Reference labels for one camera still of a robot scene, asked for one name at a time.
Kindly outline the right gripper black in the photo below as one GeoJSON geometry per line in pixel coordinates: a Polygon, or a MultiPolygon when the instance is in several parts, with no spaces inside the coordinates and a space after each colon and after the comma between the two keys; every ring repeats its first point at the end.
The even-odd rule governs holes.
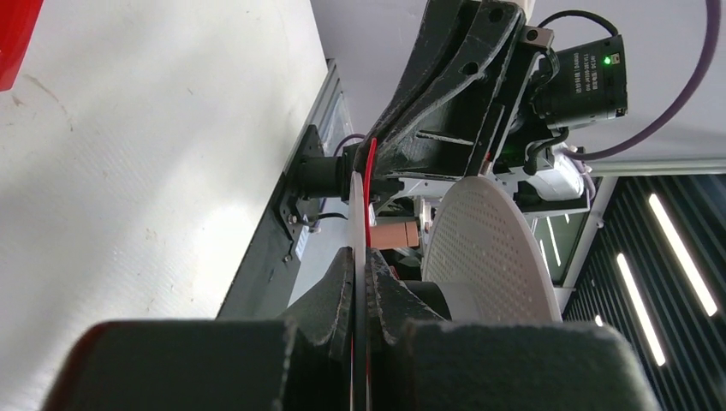
{"type": "Polygon", "coordinates": [[[553,32],[525,25],[507,1],[430,1],[390,103],[359,145],[371,139],[378,179],[458,180],[495,158],[537,58],[553,32]]]}

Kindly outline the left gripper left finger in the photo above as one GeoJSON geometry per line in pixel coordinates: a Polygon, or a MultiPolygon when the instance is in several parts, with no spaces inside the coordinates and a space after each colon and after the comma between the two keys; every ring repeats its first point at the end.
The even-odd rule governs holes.
{"type": "Polygon", "coordinates": [[[307,341],[331,360],[349,356],[353,281],[353,250],[341,247],[323,278],[280,315],[293,320],[307,341]]]}

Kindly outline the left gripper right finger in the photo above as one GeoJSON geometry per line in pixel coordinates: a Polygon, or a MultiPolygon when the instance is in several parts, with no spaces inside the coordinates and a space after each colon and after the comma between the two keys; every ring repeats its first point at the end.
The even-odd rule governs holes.
{"type": "Polygon", "coordinates": [[[370,247],[366,250],[366,292],[374,360],[382,360],[393,352],[409,320],[451,319],[438,285],[399,279],[381,252],[370,247]]]}

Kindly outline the white translucent cable spool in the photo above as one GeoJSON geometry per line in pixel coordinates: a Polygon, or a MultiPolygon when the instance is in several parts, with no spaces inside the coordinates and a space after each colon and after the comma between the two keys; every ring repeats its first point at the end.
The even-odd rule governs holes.
{"type": "Polygon", "coordinates": [[[366,292],[369,239],[364,179],[352,178],[354,410],[541,410],[551,403],[535,337],[561,319],[539,248],[513,200],[467,177],[443,198],[423,278],[450,320],[409,320],[393,352],[371,354],[366,292]]]}

